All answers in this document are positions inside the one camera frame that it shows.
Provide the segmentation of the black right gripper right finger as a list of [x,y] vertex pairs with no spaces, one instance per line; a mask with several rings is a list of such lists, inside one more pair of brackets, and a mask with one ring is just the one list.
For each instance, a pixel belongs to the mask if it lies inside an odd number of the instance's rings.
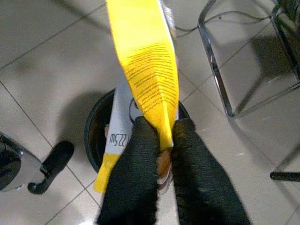
[[176,121],[171,153],[181,225],[249,225],[226,171],[207,149],[189,118]]

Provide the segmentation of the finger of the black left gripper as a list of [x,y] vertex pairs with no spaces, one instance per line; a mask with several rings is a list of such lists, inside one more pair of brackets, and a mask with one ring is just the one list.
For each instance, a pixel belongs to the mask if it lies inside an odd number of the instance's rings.
[[50,154],[42,163],[42,171],[47,179],[54,179],[68,164],[75,151],[69,141],[61,141],[54,146]]

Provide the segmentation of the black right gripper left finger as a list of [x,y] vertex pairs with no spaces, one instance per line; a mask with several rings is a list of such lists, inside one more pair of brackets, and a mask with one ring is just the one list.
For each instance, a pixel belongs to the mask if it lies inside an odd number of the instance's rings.
[[156,130],[143,116],[137,117],[130,140],[111,171],[97,224],[155,224],[158,156]]

